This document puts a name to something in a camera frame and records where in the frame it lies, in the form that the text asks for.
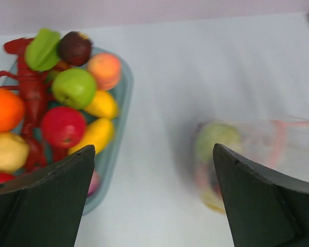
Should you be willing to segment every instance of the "teal tray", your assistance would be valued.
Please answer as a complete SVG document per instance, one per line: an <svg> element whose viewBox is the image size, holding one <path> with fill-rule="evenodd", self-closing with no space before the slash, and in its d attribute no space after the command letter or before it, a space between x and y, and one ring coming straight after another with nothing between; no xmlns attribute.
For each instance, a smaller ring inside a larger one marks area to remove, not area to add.
<svg viewBox="0 0 309 247"><path fill-rule="evenodd" d="M133 73L126 61L118 55L98 47L93 47L92 56L103 52L108 52L117 56L122 63L122 78L119 84L109 91L119 105L120 115L118 118L113 120L116 131L115 139L101 153L95 156L95 170L101 176L101 186L91 197L87 198L83 209L83 215L86 215L94 210L102 202L109 190L120 145L124 135L133 90ZM16 74L16 71L16 63L14 63L10 72ZM7 77L2 85L17 85L17 81ZM21 122L13 130L13 132L19 134L22 124L23 122ZM39 129L35 130L35 135L38 139L41 139L41 131ZM46 156L50 162L52 158L48 147L46 147Z"/></svg>

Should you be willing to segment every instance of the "wall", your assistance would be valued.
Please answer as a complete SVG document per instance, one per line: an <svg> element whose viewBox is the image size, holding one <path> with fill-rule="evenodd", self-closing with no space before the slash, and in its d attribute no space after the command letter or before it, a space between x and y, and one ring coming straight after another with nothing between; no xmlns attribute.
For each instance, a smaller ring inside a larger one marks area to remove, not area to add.
<svg viewBox="0 0 309 247"><path fill-rule="evenodd" d="M0 0L0 34L309 11L309 0Z"/></svg>

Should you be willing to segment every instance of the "tray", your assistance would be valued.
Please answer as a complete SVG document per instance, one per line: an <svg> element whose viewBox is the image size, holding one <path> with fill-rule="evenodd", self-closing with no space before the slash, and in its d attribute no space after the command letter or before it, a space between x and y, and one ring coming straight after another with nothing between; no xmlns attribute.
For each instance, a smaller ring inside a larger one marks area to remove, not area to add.
<svg viewBox="0 0 309 247"><path fill-rule="evenodd" d="M122 63L121 81L115 88L109 91L119 105L120 115L117 119L113 120L115 125L115 139L110 142L106 149L104 149L101 153L95 156L95 170L101 176L101 186L98 191L96 191L91 197L87 198L83 210L83 215L86 215L92 210L94 210L102 202L109 190L114 167L118 158L120 145L124 135L124 129L133 90L133 74L126 61L124 61L118 55L98 47L93 47L92 56L102 52L108 52L117 56ZM13 64L10 72L16 74L16 63ZM17 81L7 77L4 82L0 84L0 86L1 85L17 85ZM13 132L18 134L21 130L22 124L23 122L21 122L13 130ZM41 132L39 129L36 130L36 136L38 139L41 139ZM46 148L46 156L47 159L50 161L51 153L48 148Z"/></svg>

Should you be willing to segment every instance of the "plastic bag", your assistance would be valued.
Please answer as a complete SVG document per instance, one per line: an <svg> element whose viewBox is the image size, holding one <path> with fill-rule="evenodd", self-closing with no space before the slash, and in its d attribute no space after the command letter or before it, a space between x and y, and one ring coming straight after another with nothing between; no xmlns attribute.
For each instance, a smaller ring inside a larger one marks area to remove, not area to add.
<svg viewBox="0 0 309 247"><path fill-rule="evenodd" d="M209 120L194 135L195 180L202 201L225 212L213 163L213 148L223 144L271 169L309 182L309 120L230 122Z"/></svg>

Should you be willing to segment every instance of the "toy lobster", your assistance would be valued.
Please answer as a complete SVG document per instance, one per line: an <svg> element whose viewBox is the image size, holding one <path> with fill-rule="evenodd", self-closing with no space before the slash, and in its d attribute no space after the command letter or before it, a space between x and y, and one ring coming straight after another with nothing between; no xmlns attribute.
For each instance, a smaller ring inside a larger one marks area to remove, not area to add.
<svg viewBox="0 0 309 247"><path fill-rule="evenodd" d="M39 127L43 115L48 108L48 102L54 100L53 96L47 91L51 82L44 83L49 70L38 72L31 70L25 62L25 49L34 40L34 38L20 38L4 44L4 50L8 54L17 55L17 75L8 71L0 71L0 77L7 76L18 81L18 85L4 85L1 88L16 90L19 96L24 100L25 119L21 130L21 137L29 144L29 155L24 168L32 171L36 164L40 167L47 165L47 159L44 152L44 145L33 136L34 128ZM58 64L54 67L59 71L65 70ZM66 156L65 150L51 147L54 162Z"/></svg>

